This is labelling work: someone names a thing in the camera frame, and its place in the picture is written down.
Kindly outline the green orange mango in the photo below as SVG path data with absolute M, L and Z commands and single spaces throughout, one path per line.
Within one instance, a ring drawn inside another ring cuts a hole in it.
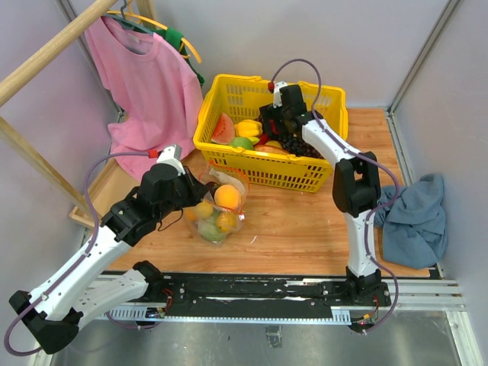
M 192 207 L 185 208 L 184 215 L 185 218 L 192 223 L 199 220 L 198 215 L 195 213 Z

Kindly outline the clear zip top bag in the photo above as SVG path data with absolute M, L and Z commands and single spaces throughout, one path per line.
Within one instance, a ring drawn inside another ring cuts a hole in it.
M 213 162 L 197 178 L 208 192 L 197 206 L 184 209 L 184 220 L 196 236 L 220 245 L 244 224 L 249 180 L 239 170 Z

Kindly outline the green cabbage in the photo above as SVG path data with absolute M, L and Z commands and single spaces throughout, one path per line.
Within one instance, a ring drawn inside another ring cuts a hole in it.
M 222 233 L 213 223 L 207 221 L 199 222 L 197 231 L 201 237 L 209 242 L 219 243 L 226 238 L 225 233 Z

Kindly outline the yellow lemon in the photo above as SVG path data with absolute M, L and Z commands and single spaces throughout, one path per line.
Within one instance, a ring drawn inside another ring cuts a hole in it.
M 221 212 L 217 216 L 215 224 L 222 233 L 229 233 L 237 227 L 237 221 L 237 216 L 234 213 Z

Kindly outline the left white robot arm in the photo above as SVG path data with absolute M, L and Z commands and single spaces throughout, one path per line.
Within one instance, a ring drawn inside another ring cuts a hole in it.
M 129 300 L 158 300 L 163 292 L 161 271 L 148 261 L 137 262 L 117 280 L 97 290 L 88 286 L 119 256 L 174 211 L 194 207 L 208 187 L 186 166 L 157 163 L 139 186 L 103 216 L 90 240 L 60 270 L 32 291 L 16 291 L 9 303 L 48 355 L 64 349 L 94 318 Z

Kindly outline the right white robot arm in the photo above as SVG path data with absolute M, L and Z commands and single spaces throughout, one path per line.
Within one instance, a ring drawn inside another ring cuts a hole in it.
M 298 136 L 333 167 L 332 199 L 344 214 L 348 233 L 344 296 L 362 305 L 381 284 L 371 228 L 380 197 L 377 158 L 348 144 L 315 107 L 308 108 L 299 85 L 269 82 L 268 90 L 273 102 L 260 108 L 265 130 L 275 136 Z

